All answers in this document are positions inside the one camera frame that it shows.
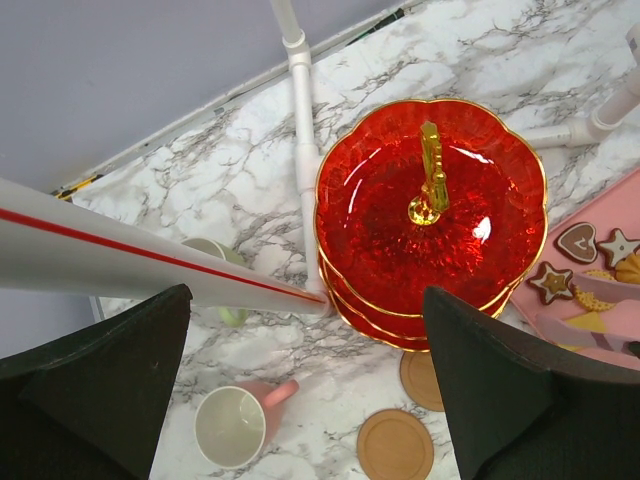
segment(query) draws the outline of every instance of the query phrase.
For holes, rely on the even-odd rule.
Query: gold knob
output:
[[[425,182],[420,195],[409,204],[409,218],[417,225],[433,225],[449,208],[447,175],[442,170],[442,144],[438,127],[426,122],[420,129]]]

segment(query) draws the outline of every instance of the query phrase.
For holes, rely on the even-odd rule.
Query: pink handle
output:
[[[265,397],[263,402],[265,408],[271,408],[284,402],[287,398],[294,395],[299,388],[300,385],[295,380],[289,380],[287,383],[283,383]]]

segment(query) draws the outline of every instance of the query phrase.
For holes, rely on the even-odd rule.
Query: marble countertop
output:
[[[405,98],[462,97],[515,130],[586,114],[634,66],[624,35],[639,20],[636,0],[428,1],[315,65],[316,138],[326,151],[367,112]],[[256,271],[302,285],[293,146],[286,79],[109,174],[74,202],[175,241],[213,238]],[[638,152],[639,111],[599,146],[541,151],[552,224],[638,165]],[[130,304],[103,301],[108,315]],[[501,319],[526,328],[510,306]],[[151,478],[365,479],[355,455],[358,429],[392,407],[429,429],[436,456],[429,478],[458,478],[445,416],[409,400],[400,356],[337,317],[255,313],[233,330],[213,309],[194,307]],[[200,455],[192,423],[207,392],[243,379],[292,377],[301,391],[259,460],[224,472]]]

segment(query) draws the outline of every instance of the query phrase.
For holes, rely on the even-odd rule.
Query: brown coaster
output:
[[[433,442],[420,420],[382,410],[358,434],[358,460],[371,480],[424,480],[433,466]]]
[[[400,361],[400,381],[409,398],[418,405],[444,412],[431,353],[405,352]]]

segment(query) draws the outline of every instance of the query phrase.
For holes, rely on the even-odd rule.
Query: mug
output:
[[[284,401],[299,388],[295,380],[275,388],[251,381],[209,393],[196,412],[195,434],[200,451],[222,468],[247,465],[273,440],[284,413]]]
[[[206,238],[188,238],[182,245],[195,248],[201,252],[208,253],[214,257],[221,258],[227,262],[235,263],[245,267],[244,259],[229,247],[219,244],[214,240],[208,240]],[[249,316],[248,312],[244,309],[236,310],[226,307],[218,307],[218,313],[222,321],[230,327],[241,327]]]

